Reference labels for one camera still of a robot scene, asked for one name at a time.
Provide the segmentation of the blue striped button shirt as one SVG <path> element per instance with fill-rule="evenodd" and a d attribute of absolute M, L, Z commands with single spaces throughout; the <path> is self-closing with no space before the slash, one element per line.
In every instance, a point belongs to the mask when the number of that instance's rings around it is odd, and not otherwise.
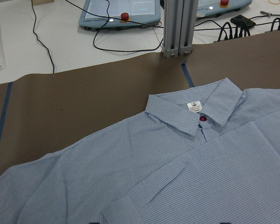
<path fill-rule="evenodd" d="M 0 224 L 280 224 L 280 89 L 229 79 L 0 176 Z"/>

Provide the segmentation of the grey teach pendant left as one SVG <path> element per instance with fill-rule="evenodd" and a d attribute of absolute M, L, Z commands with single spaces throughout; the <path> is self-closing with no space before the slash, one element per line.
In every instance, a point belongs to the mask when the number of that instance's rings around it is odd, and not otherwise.
<path fill-rule="evenodd" d="M 79 19 L 79 26 L 85 30 L 121 30 L 158 26 L 160 20 L 158 0 L 87 0 Z"/>

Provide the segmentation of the grey teach pendant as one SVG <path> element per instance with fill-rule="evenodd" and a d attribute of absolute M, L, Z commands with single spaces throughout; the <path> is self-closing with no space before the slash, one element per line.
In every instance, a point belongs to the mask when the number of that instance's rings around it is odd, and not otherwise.
<path fill-rule="evenodd" d="M 87 0 L 79 19 L 79 26 L 85 30 L 121 30 L 158 26 L 160 20 L 158 0 Z"/>
<path fill-rule="evenodd" d="M 239 11 L 252 3 L 252 0 L 199 0 L 197 19 L 214 18 L 232 11 Z"/>

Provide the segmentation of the brown table mat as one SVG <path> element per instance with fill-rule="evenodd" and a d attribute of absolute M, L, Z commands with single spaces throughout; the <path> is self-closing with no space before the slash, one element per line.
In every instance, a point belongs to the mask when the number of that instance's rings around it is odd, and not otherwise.
<path fill-rule="evenodd" d="M 240 89 L 280 89 L 280 31 L 0 84 L 0 175 L 142 112 L 150 94 L 224 78 Z"/>

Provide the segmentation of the grey teach pendant right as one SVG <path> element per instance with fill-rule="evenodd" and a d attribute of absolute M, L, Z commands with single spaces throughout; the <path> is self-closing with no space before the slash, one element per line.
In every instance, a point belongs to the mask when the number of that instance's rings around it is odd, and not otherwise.
<path fill-rule="evenodd" d="M 252 3 L 252 0 L 199 0 L 197 19 L 214 18 L 232 11 L 239 11 Z"/>

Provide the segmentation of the black phone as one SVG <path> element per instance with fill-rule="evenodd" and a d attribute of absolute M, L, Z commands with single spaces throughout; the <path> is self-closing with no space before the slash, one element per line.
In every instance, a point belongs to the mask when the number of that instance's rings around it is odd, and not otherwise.
<path fill-rule="evenodd" d="M 237 15 L 237 16 L 231 18 L 230 22 L 232 22 L 236 26 L 254 27 L 256 25 L 255 22 L 253 22 L 252 20 L 250 20 L 242 15 Z"/>

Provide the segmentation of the aluminium frame post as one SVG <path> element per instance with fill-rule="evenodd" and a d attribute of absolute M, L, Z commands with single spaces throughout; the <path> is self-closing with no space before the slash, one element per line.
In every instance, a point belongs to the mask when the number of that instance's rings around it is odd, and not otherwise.
<path fill-rule="evenodd" d="M 192 41 L 198 0 L 164 1 L 164 38 L 162 51 L 166 58 L 192 52 Z"/>

